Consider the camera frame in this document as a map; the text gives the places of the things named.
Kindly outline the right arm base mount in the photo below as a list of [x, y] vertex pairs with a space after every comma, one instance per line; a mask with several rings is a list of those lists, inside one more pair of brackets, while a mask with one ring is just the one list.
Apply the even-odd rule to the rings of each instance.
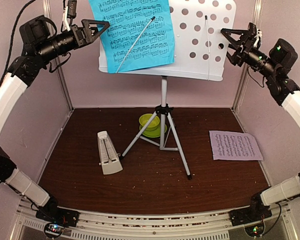
[[234, 209], [229, 212], [233, 227], [243, 226], [245, 233], [252, 238], [259, 238], [266, 232], [265, 219], [272, 217], [269, 209], [261, 212], [252, 211], [249, 207]]

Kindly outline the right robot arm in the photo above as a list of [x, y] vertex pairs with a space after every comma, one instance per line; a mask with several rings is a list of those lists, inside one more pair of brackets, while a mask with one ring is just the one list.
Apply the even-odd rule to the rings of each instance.
[[[266, 86], [276, 103], [293, 118], [300, 128], [300, 87], [289, 78], [288, 73], [298, 59], [293, 46], [280, 38], [269, 55], [260, 52], [261, 37], [257, 27], [249, 23], [247, 30], [222, 28], [220, 33], [228, 40], [233, 54], [226, 54], [234, 66], [246, 63], [266, 80]], [[273, 187], [252, 196], [250, 205], [238, 209], [249, 220], [258, 220], [269, 211], [272, 204], [300, 197], [300, 173]]]

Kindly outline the blue sheet music page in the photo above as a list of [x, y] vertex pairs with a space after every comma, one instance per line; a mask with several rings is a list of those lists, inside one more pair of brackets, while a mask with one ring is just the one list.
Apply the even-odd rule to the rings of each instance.
[[175, 36], [167, 0], [91, 0], [89, 4], [95, 20], [109, 22], [100, 36], [107, 73], [174, 63]]

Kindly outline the purple sheet music page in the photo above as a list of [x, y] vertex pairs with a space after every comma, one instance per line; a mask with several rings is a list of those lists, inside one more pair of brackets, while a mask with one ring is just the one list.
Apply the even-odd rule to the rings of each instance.
[[263, 155], [254, 136], [232, 131], [209, 131], [213, 160], [263, 161]]

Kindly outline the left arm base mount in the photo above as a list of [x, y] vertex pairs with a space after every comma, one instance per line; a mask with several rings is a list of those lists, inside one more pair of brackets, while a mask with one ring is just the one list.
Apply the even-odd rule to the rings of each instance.
[[48, 216], [41, 210], [37, 210], [35, 217], [47, 221], [43, 227], [43, 233], [49, 239], [59, 238], [68, 227], [76, 227], [80, 213], [75, 210], [59, 208], [56, 216]]

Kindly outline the grey metronome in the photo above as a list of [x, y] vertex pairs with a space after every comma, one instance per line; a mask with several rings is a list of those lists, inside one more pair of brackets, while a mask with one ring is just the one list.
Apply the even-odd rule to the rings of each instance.
[[100, 166], [104, 175], [116, 174], [123, 170], [119, 156], [107, 131], [97, 133]]

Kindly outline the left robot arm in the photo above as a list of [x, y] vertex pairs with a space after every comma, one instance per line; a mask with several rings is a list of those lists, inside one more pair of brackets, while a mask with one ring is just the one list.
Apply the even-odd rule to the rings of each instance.
[[[51, 33], [54, 22], [40, 15], [20, 26], [19, 32], [23, 42], [21, 56], [12, 63], [7, 62], [0, 80], [0, 134], [15, 104], [31, 86], [40, 70], [54, 72], [51, 62], [59, 56], [70, 55], [72, 50], [92, 44], [109, 27], [108, 21], [83, 19], [82, 26], [72, 23], [77, 16], [77, 2], [68, 1], [63, 10], [63, 27], [61, 33]], [[6, 155], [0, 154], [0, 182], [6, 183], [34, 204], [51, 222], [62, 218], [62, 211], [54, 196], [31, 180]]]

